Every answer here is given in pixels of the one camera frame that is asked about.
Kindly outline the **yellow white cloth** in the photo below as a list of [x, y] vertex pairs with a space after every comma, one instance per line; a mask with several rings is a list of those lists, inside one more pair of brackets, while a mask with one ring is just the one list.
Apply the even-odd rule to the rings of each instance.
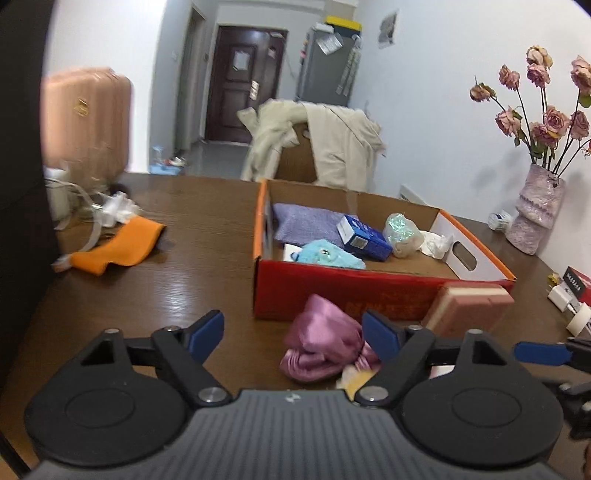
[[349, 400], [355, 400], [356, 392], [372, 379], [380, 370], [380, 364], [356, 362], [342, 370], [342, 375], [335, 382], [335, 388], [346, 393]]

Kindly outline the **pink sponge block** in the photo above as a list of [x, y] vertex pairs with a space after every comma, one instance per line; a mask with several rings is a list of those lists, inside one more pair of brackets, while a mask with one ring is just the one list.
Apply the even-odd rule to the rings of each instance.
[[422, 326], [445, 338], [460, 338], [474, 329], [491, 332], [513, 304], [513, 297], [499, 285], [448, 283], [438, 293]]

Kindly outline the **pink satin cloth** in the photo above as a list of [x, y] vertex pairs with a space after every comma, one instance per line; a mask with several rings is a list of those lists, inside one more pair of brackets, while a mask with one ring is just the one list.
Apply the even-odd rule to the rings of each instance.
[[311, 295], [284, 338], [280, 371], [300, 383], [342, 374], [348, 366], [375, 371], [380, 360], [363, 337], [362, 325], [331, 301]]

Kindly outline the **blue tissue pack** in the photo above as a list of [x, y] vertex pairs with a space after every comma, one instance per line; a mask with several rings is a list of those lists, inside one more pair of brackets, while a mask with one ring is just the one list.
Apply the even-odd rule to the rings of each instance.
[[376, 261], [386, 261], [393, 253], [382, 232], [352, 215], [345, 215], [337, 225], [344, 249], [349, 253]]

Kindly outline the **blue plush monster toy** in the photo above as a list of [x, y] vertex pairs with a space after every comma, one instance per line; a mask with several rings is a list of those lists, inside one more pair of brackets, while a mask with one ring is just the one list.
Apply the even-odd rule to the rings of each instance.
[[321, 239], [308, 242], [301, 250], [290, 254], [297, 263], [325, 267], [365, 270], [366, 263], [330, 241]]

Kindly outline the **white charger block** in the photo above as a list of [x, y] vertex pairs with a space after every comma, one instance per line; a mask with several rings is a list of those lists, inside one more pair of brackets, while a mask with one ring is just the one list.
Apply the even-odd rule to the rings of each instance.
[[574, 294], [562, 284], [557, 284], [548, 293], [548, 299], [561, 311], [576, 314], [580, 309], [580, 302]]

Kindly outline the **red black box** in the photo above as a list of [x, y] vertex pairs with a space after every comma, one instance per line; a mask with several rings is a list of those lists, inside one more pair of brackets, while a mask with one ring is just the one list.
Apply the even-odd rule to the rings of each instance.
[[566, 287], [580, 303], [591, 306], [591, 279], [589, 276], [568, 266], [563, 280]]

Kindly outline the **orange cardboard box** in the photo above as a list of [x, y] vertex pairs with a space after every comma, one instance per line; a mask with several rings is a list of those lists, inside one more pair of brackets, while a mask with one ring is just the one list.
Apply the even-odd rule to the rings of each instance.
[[[385, 261], [366, 258], [365, 269], [307, 265], [283, 258], [276, 240], [276, 204], [294, 204], [353, 214], [374, 227], [403, 213], [423, 230], [451, 238], [441, 260], [421, 252]], [[293, 321], [312, 294], [330, 300], [360, 319], [374, 309], [394, 320], [420, 321], [449, 282], [468, 286], [491, 283], [511, 290], [515, 275], [467, 227], [447, 211], [376, 194], [266, 180], [259, 186], [253, 233], [252, 312], [260, 320]]]

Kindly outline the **pink ceramic vase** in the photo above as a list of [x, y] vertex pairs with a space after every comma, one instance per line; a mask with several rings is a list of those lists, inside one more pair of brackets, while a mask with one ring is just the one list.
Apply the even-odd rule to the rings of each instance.
[[553, 229], [566, 191], [565, 181], [547, 169], [532, 164], [515, 208], [517, 216], [506, 239], [518, 250], [535, 255]]

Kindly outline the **purple folded towel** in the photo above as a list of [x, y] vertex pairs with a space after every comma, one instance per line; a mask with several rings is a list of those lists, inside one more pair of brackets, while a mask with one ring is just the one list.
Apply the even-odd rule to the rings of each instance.
[[280, 243], [304, 246], [311, 241], [327, 240], [342, 247], [338, 224], [345, 213], [305, 207], [297, 204], [274, 203], [276, 219], [274, 238]]

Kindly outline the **blue small stool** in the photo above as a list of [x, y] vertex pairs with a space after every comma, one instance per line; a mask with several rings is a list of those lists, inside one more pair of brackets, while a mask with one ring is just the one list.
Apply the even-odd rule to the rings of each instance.
[[161, 146], [152, 146], [148, 173], [152, 175], [178, 176], [184, 173], [186, 161], [179, 156], [166, 158]]

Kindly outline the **brown cardboard box behind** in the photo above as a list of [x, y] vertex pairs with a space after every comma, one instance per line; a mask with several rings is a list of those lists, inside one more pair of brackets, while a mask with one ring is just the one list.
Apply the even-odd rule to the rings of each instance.
[[277, 165], [277, 180], [314, 184], [318, 180], [314, 153], [311, 149], [311, 133], [308, 123], [294, 125], [297, 145], [284, 148]]

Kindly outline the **dark brown door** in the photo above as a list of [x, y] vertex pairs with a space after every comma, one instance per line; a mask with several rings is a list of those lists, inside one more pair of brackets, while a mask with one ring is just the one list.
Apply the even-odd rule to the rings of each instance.
[[217, 29], [204, 139], [247, 144], [249, 130], [238, 112], [276, 97], [287, 31], [252, 26]]

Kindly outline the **yellow box on fridge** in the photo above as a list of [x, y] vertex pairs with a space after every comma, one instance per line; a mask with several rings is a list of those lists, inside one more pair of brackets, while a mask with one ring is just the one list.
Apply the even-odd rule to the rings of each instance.
[[361, 32], [363, 29], [362, 24], [359, 22], [332, 15], [325, 16], [325, 24], [332, 25], [334, 27], [353, 30], [356, 32]]

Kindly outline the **wall picture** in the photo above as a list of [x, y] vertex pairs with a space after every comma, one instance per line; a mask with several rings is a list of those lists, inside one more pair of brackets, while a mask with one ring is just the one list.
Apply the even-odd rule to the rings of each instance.
[[397, 21], [398, 11], [394, 11], [382, 20], [378, 35], [378, 45], [380, 48], [387, 48], [394, 44], [394, 33], [396, 33]]

